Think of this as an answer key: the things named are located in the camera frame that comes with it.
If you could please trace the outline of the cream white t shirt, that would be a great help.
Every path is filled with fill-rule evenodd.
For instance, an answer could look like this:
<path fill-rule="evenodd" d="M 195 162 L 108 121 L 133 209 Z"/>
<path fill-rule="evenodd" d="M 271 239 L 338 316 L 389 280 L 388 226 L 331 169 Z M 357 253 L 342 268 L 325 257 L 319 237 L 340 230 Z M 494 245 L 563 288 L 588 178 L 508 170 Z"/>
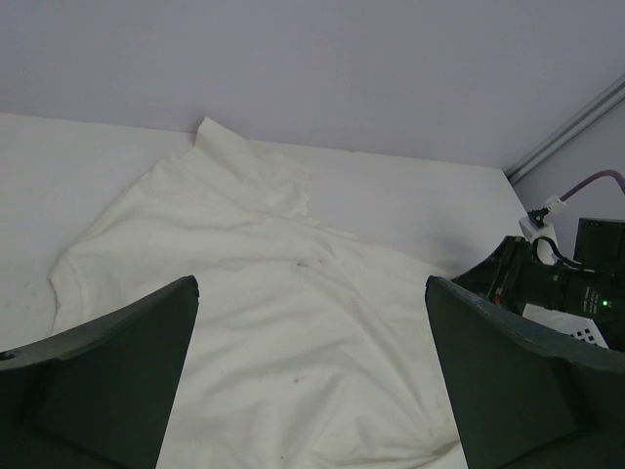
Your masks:
<path fill-rule="evenodd" d="M 436 267 L 308 215 L 306 168 L 211 119 L 60 256 L 55 331 L 183 276 L 200 306 L 162 468 L 419 468 L 459 446 Z"/>

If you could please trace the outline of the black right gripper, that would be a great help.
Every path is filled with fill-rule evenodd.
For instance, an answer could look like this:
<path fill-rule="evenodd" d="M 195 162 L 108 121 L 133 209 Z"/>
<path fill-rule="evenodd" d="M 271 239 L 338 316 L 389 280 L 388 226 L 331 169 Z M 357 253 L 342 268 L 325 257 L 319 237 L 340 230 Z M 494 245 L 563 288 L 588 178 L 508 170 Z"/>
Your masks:
<path fill-rule="evenodd" d="M 530 244 L 524 237 L 506 236 L 485 260 L 451 281 L 506 311 L 523 311 L 525 302 L 515 289 L 529 255 Z"/>

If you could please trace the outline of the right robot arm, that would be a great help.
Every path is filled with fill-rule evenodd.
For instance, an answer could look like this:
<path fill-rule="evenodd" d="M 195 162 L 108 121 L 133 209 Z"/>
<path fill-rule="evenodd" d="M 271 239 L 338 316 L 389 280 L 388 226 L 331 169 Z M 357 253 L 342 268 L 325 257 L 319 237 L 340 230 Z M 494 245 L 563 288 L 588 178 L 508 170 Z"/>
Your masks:
<path fill-rule="evenodd" d="M 593 323 L 570 336 L 624 350 L 624 223 L 579 220 L 574 257 L 540 235 L 533 241 L 507 236 L 482 262 L 454 283 L 518 316 L 528 306 Z"/>

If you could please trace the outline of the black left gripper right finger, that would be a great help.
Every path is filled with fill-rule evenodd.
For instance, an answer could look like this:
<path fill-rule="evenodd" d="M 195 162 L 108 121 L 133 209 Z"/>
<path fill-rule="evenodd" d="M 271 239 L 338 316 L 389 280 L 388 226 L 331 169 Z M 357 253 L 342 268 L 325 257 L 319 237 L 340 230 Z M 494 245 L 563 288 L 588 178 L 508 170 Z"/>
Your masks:
<path fill-rule="evenodd" d="M 425 301 L 469 467 L 623 467 L 623 353 L 442 277 L 429 277 Z"/>

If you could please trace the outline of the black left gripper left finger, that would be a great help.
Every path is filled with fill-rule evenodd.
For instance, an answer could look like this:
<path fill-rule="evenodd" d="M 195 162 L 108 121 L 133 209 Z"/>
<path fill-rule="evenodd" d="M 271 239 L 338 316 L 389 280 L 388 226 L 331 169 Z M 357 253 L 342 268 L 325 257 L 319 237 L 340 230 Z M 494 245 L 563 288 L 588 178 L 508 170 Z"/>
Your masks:
<path fill-rule="evenodd" d="M 182 277 L 2 352 L 2 467 L 155 467 L 198 306 L 195 277 Z"/>

